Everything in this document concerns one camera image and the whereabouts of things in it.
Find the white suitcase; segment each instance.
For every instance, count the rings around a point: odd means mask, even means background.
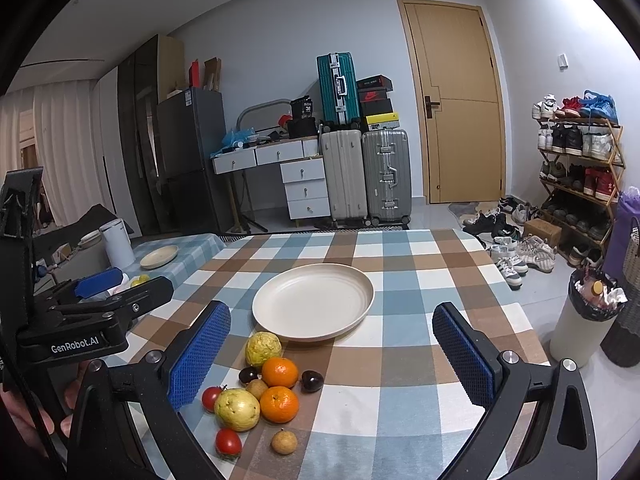
[[[369,212],[362,133],[359,130],[328,132],[322,134],[321,144],[331,218],[334,221],[366,218]]]

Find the desk drawer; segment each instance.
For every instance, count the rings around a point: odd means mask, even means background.
[[[284,191],[287,193],[288,202],[329,196],[324,178],[304,182],[287,182],[284,185]]]
[[[330,216],[328,198],[311,198],[309,200],[294,200],[288,202],[289,217],[292,220],[296,218],[316,218],[319,216]]]
[[[223,153],[213,159],[213,168],[216,173],[228,173],[229,171],[244,170],[255,167],[255,150],[238,150],[231,153]]]
[[[255,149],[255,160],[258,162],[258,166],[282,162],[283,160],[295,160],[303,156],[301,140],[279,142],[273,146]]]
[[[287,182],[301,182],[303,180],[324,178],[324,162],[322,158],[313,158],[312,160],[300,160],[299,162],[281,164],[280,172],[282,173],[282,181],[285,184]]]

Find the tangerine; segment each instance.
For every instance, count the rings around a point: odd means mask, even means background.
[[[298,367],[285,357],[271,357],[262,365],[262,380],[268,386],[292,387],[298,382]]]
[[[289,422],[298,414],[296,394],[284,386],[272,386],[260,397],[260,412],[275,424]]]

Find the refrigerator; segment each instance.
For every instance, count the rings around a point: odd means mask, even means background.
[[[210,160],[226,133],[222,94],[192,87],[162,101],[158,129],[180,231],[228,232],[234,221],[225,177],[214,173]]]

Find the white curtain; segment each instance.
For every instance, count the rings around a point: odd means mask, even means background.
[[[20,170],[22,90],[0,97],[0,187],[7,171]]]
[[[56,224],[76,222],[104,204],[94,157],[91,81],[36,86],[33,119],[38,163]]]

